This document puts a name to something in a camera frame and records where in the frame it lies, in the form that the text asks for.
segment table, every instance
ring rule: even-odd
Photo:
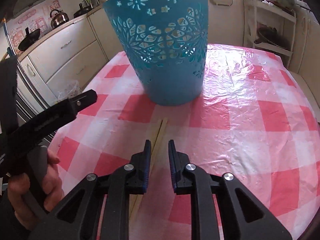
[[[59,129],[50,145],[61,158],[65,193],[88,173],[101,176],[126,164],[157,120],[169,120],[130,240],[191,239],[189,196],[172,190],[170,139],[207,172],[235,174],[293,239],[318,210],[319,127],[280,57],[209,44],[203,92],[182,106],[151,102],[125,52],[101,69],[89,89],[97,92],[97,103]]]

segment shelf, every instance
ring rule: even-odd
[[[269,44],[269,43],[259,43],[259,44],[253,44],[253,46],[257,47],[257,48],[260,48],[260,49],[267,49],[267,50],[271,50],[271,51],[274,51],[274,52],[277,52],[277,53],[280,53],[282,55],[285,55],[285,56],[288,56],[288,57],[291,57],[292,56],[292,52],[286,50],[286,49],[282,49],[278,46],[274,46],[272,44]]]
[[[277,7],[275,5],[271,6],[271,5],[265,4],[265,3],[257,1],[257,0],[248,0],[247,2],[251,6],[255,6],[255,7],[270,11],[272,13],[275,13],[283,18],[286,18],[287,20],[289,20],[293,23],[296,23],[296,21],[297,21],[297,19],[294,16],[284,12],[283,10],[281,10],[279,7]]]

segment countertop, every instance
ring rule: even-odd
[[[67,23],[55,28],[54,30],[48,32],[46,35],[41,37],[39,40],[37,40],[34,44],[32,44],[26,51],[24,51],[19,57],[18,60],[22,61],[31,51],[33,51],[36,47],[38,47],[41,43],[46,41],[48,38],[50,38],[52,35],[56,34],[57,32],[63,30],[64,28],[68,27],[71,24],[75,24],[78,21],[81,21],[87,17],[89,17],[91,14],[95,13],[96,11],[100,10],[102,8],[102,5],[97,6],[96,8],[92,9],[87,14],[81,15],[75,19],[72,19],[68,21]]]

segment human hand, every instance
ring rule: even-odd
[[[51,211],[58,202],[64,197],[62,181],[59,178],[57,164],[60,159],[55,153],[48,150],[48,169],[47,174],[42,180],[42,189],[47,194],[44,201],[44,208]],[[22,195],[28,192],[30,180],[27,174],[12,176],[8,182],[8,198],[14,208],[15,216],[18,221],[28,230],[33,230],[39,222],[36,215],[30,210],[23,201]]]

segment white shelf unit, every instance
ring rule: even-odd
[[[252,14],[253,14],[253,17],[250,17],[250,19],[248,19],[248,21],[247,21],[247,24],[248,24],[249,30],[250,30],[250,34],[245,32],[245,36],[246,36],[247,40],[250,42],[250,44],[252,44],[252,48],[273,51],[278,54],[286,56],[288,58],[288,60],[286,62],[286,67],[288,67],[290,64],[291,56],[292,56],[293,44],[294,44],[294,38],[295,38],[296,21],[297,21],[296,16],[295,16],[295,12],[293,11],[294,15],[290,15],[276,6],[270,6],[270,5],[265,4],[265,3],[258,1],[258,0],[245,0],[245,6],[247,7],[246,9],[248,9],[248,11],[250,11],[250,12],[252,11]],[[292,24],[293,31],[291,34],[290,51],[286,50],[286,49],[282,49],[281,47],[278,47],[278,46],[275,46],[275,45],[272,45],[269,43],[264,43],[264,42],[259,43],[259,44],[254,43],[254,41],[259,38],[257,35],[257,22],[258,22],[257,21],[257,8],[274,13],[274,14],[282,17],[283,19],[287,20],[287,22]]]

